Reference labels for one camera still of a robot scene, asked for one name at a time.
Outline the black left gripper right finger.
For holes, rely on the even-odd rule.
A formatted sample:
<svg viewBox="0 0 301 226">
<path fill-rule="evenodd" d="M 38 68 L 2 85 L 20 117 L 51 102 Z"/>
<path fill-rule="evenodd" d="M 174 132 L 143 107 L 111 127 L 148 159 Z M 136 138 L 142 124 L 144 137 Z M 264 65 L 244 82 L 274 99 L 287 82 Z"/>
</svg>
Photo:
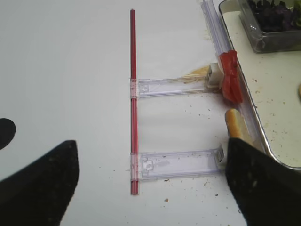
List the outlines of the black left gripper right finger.
<svg viewBox="0 0 301 226">
<path fill-rule="evenodd" d="M 230 138 L 225 176 L 249 226 L 299 226 L 301 175 L 238 138 Z"/>
</svg>

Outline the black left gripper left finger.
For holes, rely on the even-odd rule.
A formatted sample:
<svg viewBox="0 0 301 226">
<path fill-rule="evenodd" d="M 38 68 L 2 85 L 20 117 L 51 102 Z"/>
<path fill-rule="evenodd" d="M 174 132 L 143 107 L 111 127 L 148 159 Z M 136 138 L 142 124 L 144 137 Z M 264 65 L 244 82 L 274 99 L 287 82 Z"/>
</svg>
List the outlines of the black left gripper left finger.
<svg viewBox="0 0 301 226">
<path fill-rule="evenodd" d="M 78 180 L 77 144 L 67 140 L 0 182 L 0 224 L 60 225 Z"/>
</svg>

